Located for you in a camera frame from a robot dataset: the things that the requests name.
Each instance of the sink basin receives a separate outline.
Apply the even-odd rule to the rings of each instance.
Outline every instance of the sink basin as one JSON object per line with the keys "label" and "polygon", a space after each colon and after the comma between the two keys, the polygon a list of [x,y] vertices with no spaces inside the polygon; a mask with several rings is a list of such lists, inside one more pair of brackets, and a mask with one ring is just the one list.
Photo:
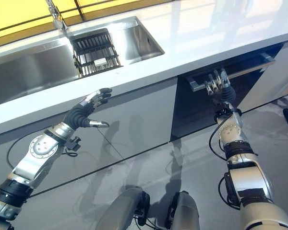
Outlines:
{"label": "sink basin", "polygon": [[164,54],[164,51],[136,17],[85,28],[66,37],[0,56],[0,104],[44,89],[61,85],[102,71],[79,73],[74,65],[76,47],[73,40],[87,38],[94,31],[107,31],[117,65],[103,65],[102,71],[119,68]]}

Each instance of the gray cabinet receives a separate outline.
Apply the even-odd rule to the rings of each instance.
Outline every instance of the gray cabinet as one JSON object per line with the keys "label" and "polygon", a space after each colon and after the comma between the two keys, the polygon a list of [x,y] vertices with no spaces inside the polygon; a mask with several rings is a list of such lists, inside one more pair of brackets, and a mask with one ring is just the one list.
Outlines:
{"label": "gray cabinet", "polygon": [[288,42],[240,103],[244,112],[288,94]]}
{"label": "gray cabinet", "polygon": [[177,78],[113,98],[92,119],[110,123],[100,131],[123,158],[170,141]]}
{"label": "gray cabinet", "polygon": [[[10,152],[10,161],[13,166],[25,156],[31,140],[41,135],[42,132],[33,133],[19,141]],[[91,173],[109,164],[122,160],[122,157],[114,150],[107,140],[95,128],[80,128],[75,133],[80,136],[81,148],[75,158],[61,155],[54,163],[40,186],[34,190],[38,193],[59,184],[68,182],[87,173]],[[14,142],[9,141],[0,145],[0,184],[6,179],[11,169],[6,163],[5,157],[8,148]]]}
{"label": "gray cabinet", "polygon": [[[74,134],[82,139],[78,156],[76,158],[60,156],[34,193],[53,188],[168,142],[176,83],[175,78],[128,92],[110,99],[108,104],[96,109],[90,118],[107,121],[110,123],[110,128],[78,129]],[[41,131],[35,132],[13,147],[10,153],[13,166],[27,153],[31,140],[41,134]],[[11,171],[5,158],[8,148],[14,141],[0,144],[0,184]]]}

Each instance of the oven door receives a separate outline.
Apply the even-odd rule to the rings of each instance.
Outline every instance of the oven door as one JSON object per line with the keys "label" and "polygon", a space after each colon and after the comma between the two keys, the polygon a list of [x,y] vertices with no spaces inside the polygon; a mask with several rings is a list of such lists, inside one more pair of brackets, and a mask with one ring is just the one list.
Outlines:
{"label": "oven door", "polygon": [[226,70],[236,91],[236,100],[232,104],[239,108],[266,68],[275,63],[274,57],[281,47],[282,44],[269,46],[179,75],[171,141],[215,124],[212,101],[204,85],[210,80],[209,74],[215,69]]}

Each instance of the dish rack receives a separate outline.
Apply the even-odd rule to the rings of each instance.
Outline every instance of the dish rack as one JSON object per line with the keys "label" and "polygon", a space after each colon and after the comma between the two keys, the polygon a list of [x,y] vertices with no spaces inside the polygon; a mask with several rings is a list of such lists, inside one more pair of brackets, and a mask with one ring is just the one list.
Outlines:
{"label": "dish rack", "polygon": [[107,29],[74,36],[71,44],[74,64],[80,78],[121,67]]}

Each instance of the white countertop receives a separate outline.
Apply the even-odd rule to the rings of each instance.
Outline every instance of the white countertop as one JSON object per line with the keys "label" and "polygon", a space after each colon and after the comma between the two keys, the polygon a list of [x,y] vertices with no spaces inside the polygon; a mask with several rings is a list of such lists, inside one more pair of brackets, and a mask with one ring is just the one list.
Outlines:
{"label": "white countertop", "polygon": [[[0,133],[67,111],[79,98],[111,87],[118,95],[288,40],[288,0],[181,0],[109,16],[70,31],[137,16],[164,55],[0,104]],[[0,53],[58,37],[48,32],[0,47]]]}

